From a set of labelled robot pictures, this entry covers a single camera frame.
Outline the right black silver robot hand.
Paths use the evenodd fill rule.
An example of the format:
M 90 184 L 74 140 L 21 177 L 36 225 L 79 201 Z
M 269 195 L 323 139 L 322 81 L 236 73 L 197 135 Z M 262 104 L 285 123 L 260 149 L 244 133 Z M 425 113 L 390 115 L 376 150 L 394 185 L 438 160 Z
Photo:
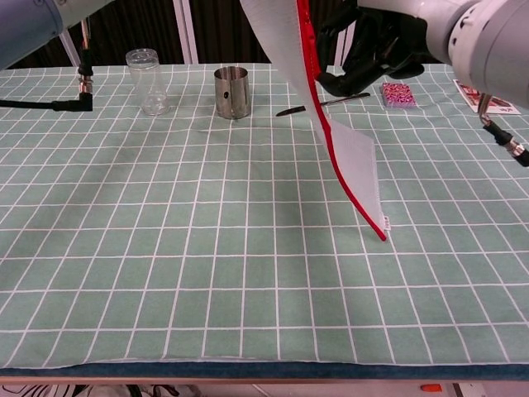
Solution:
M 424 64 L 451 63 L 449 39 L 473 1 L 344 1 L 317 34 L 316 81 L 335 97 L 362 92 L 380 77 L 409 79 Z M 343 74 L 327 71 L 328 45 L 354 25 Z

